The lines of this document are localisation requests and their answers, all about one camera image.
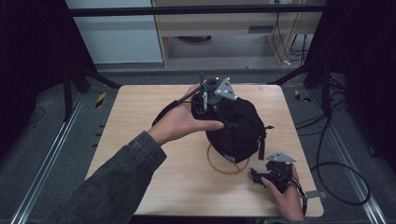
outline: yellow string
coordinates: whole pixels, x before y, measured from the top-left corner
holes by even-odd
[[[249,162],[249,159],[250,159],[250,158],[247,158],[247,163],[246,163],[242,168],[239,168],[239,166],[236,165],[236,164],[234,163],[234,165],[236,166],[236,169],[238,169],[237,171],[234,171],[234,172],[225,172],[225,171],[220,170],[219,168],[215,167],[215,165],[213,165],[212,161],[210,160],[210,157],[209,157],[209,150],[210,150],[211,147],[212,147],[212,145],[209,144],[209,147],[207,148],[207,152],[206,152],[207,161],[209,161],[210,166],[212,166],[213,169],[215,169],[216,171],[218,171],[218,172],[220,172],[220,173],[222,173],[222,174],[224,174],[224,175],[236,175],[236,174],[238,174],[238,173],[241,173],[243,170],[245,170],[245,168],[247,168],[248,162]]]

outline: person's right hand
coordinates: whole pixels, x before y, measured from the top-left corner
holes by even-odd
[[[298,175],[294,165],[291,166],[292,175],[298,180]],[[305,221],[300,200],[300,194],[293,184],[289,184],[282,194],[276,186],[269,180],[262,178],[262,183],[274,196],[277,209],[280,215],[287,221]]]

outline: metal bracket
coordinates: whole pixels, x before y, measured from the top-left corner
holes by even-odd
[[[311,198],[325,199],[329,197],[329,195],[325,191],[319,192],[317,190],[306,191],[305,195],[308,199]]]
[[[224,80],[220,83],[220,85],[216,89],[215,94],[217,96],[221,96],[225,99],[229,99],[232,101],[236,101],[236,99],[238,98],[238,96],[236,96],[235,93],[233,93],[233,87],[231,86],[229,77],[224,78]]]
[[[296,162],[296,160],[282,152],[278,152],[272,156],[267,156],[267,160],[269,161],[279,161],[279,162]]]

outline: wall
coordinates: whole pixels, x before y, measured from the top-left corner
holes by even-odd
[[[149,0],[66,0],[69,8],[151,7]],[[153,16],[75,18],[96,65],[162,63]]]

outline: sleeve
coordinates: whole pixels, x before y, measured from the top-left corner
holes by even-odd
[[[166,155],[142,132],[41,223],[128,223],[143,199],[154,171]]]

